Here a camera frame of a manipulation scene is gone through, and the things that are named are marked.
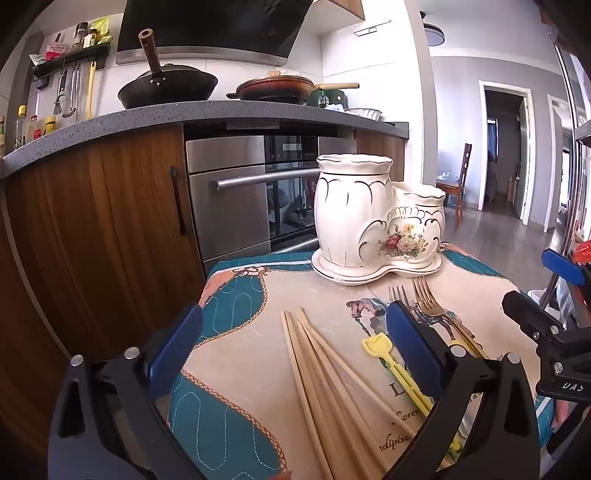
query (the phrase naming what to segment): blue gripper pad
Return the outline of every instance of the blue gripper pad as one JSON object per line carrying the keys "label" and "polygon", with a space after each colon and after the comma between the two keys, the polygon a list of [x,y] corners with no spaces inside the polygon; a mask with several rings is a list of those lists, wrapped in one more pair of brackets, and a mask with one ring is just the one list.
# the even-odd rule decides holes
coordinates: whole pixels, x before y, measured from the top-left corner
{"label": "blue gripper pad", "polygon": [[565,279],[571,285],[580,286],[585,283],[585,277],[581,267],[550,248],[544,250],[542,253],[542,265]]}
{"label": "blue gripper pad", "polygon": [[421,392],[437,401],[444,391],[443,362],[447,345],[431,327],[419,325],[399,301],[387,308],[386,324],[389,337]]}
{"label": "blue gripper pad", "polygon": [[169,395],[173,382],[187,361],[203,330],[203,310],[187,307],[147,368],[148,397],[154,401]]}

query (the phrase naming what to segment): cabinet door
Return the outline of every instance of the cabinet door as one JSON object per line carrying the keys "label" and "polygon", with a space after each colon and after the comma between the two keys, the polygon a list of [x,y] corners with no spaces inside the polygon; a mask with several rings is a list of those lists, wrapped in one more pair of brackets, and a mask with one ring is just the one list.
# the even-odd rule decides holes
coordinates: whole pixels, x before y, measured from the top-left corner
{"label": "cabinet door", "polygon": [[52,155],[7,179],[7,201],[27,277],[70,353],[112,358],[199,301],[181,126]]}
{"label": "cabinet door", "polygon": [[361,0],[330,0],[334,4],[340,5],[345,10],[348,10],[356,17],[359,17],[361,20],[365,20],[365,15],[363,14],[363,5],[361,4]]}
{"label": "cabinet door", "polygon": [[404,180],[404,140],[402,138],[363,130],[357,130],[354,138],[357,140],[357,153],[391,158],[390,179]]}
{"label": "cabinet door", "polygon": [[43,325],[21,281],[2,213],[0,309],[0,447],[10,460],[25,462],[20,474],[46,478],[49,426],[67,358]]}

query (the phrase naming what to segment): silver fork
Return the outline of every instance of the silver fork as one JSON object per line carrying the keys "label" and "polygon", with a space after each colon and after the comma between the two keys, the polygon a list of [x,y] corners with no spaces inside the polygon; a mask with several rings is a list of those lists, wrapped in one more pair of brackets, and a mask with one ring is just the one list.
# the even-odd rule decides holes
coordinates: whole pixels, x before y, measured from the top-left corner
{"label": "silver fork", "polygon": [[425,315],[429,317],[443,317],[460,333],[476,356],[488,359],[482,348],[464,330],[463,326],[456,319],[450,317],[447,311],[439,305],[424,277],[413,278],[413,288],[417,298],[417,304]]}

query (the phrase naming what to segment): ceramic vase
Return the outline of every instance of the ceramic vase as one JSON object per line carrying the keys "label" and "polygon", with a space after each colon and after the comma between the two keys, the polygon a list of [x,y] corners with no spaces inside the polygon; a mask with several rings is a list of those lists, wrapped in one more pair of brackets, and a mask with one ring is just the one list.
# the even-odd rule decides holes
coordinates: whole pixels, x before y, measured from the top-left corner
{"label": "ceramic vase", "polygon": [[443,191],[391,182],[387,157],[322,155],[317,161],[317,271],[357,284],[388,271],[428,271],[445,228]]}

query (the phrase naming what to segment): table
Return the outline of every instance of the table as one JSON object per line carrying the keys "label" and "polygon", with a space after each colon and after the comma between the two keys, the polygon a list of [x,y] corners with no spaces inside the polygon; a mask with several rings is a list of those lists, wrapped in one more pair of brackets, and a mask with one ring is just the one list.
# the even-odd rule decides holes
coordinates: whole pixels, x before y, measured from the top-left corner
{"label": "table", "polygon": [[[521,356],[532,391],[540,376],[535,342],[506,317],[501,301],[517,288],[500,273],[442,244],[441,269],[427,277],[439,303],[453,312],[490,358]],[[311,253],[271,254],[221,262],[200,301],[203,333],[171,393],[168,425],[209,480],[265,480],[292,471],[293,480],[321,480],[311,446],[280,321],[280,311],[303,307],[310,322],[409,426],[423,418],[361,340],[385,329],[389,286],[410,279],[388,274],[373,283],[346,287],[316,274]],[[451,343],[448,325],[432,325]],[[410,438],[343,374],[382,454],[392,464]],[[475,414],[479,396],[469,412]],[[536,398],[541,432],[548,430],[552,402]]]}

